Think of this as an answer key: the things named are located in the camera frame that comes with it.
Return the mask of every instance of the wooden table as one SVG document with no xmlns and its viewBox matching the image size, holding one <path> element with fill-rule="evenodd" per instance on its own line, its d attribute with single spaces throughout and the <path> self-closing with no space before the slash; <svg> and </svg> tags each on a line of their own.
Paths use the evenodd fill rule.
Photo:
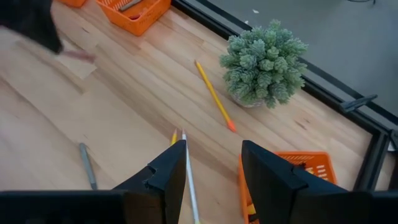
<svg viewBox="0 0 398 224">
<path fill-rule="evenodd" d="M 134 37 L 94 1 L 81 9 L 55 2 L 52 10 L 66 48 L 98 58 L 90 65 L 54 57 L 23 39 L 1 48 L 0 190 L 89 189 L 79 142 L 88 146 L 99 188 L 112 189 L 168 148 L 175 127 L 188 134 L 202 223 L 242 223 L 243 139 L 272 151 L 329 152 L 339 184 L 352 188 L 371 135 L 303 91 L 274 110 L 239 107 L 218 65 L 226 41 L 193 19 L 172 8 Z M 0 43 L 10 35 L 3 30 Z M 237 133 L 226 127 L 195 59 Z M 391 170 L 388 157 L 378 187 L 387 186 Z M 192 223 L 187 189 L 181 223 Z"/>
</svg>

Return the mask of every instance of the black cloth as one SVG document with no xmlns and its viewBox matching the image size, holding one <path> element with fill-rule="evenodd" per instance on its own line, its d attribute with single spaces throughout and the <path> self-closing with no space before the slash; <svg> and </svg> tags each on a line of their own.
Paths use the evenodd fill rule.
<svg viewBox="0 0 398 224">
<path fill-rule="evenodd" d="M 51 3 L 52 0 L 0 0 L 0 25 L 59 54 L 63 46 L 52 20 Z"/>
</svg>

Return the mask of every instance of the succulent plant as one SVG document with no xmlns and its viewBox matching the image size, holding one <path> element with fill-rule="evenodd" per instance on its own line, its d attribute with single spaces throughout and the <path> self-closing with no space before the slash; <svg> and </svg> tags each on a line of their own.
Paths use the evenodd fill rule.
<svg viewBox="0 0 398 224">
<path fill-rule="evenodd" d="M 307 44 L 294 38 L 277 20 L 268 28 L 255 27 L 228 39 L 228 54 L 220 56 L 220 65 L 229 94 L 245 105 L 264 101 L 269 108 L 289 102 L 295 91 L 304 86 L 306 65 L 298 57 Z"/>
</svg>

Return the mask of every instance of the plant pot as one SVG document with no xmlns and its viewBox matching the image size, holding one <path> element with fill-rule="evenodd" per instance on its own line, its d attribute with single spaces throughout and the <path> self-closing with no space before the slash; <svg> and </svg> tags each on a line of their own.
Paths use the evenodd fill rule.
<svg viewBox="0 0 398 224">
<path fill-rule="evenodd" d="M 252 108 L 252 107 L 257 107 L 257 106 L 262 106 L 265 102 L 262 99 L 259 99 L 258 101 L 251 103 L 251 104 L 245 104 L 243 103 L 237 95 L 231 95 L 232 99 L 234 99 L 237 104 L 245 107 L 245 108 Z"/>
</svg>

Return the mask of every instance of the white pencil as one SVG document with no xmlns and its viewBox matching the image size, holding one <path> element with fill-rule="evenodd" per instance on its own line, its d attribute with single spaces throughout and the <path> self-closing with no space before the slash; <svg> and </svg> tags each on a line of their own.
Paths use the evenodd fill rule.
<svg viewBox="0 0 398 224">
<path fill-rule="evenodd" d="M 187 141 L 187 135 L 185 134 L 184 129 L 182 129 L 182 139 Z M 191 161 L 189 159 L 188 143 L 187 143 L 187 175 L 188 175 L 188 182 L 189 182 L 189 191 L 190 191 L 190 195 L 191 195 L 193 220 L 195 221 L 195 224 L 200 224 L 197 197 L 195 195 L 195 186 L 193 184 Z"/>
</svg>

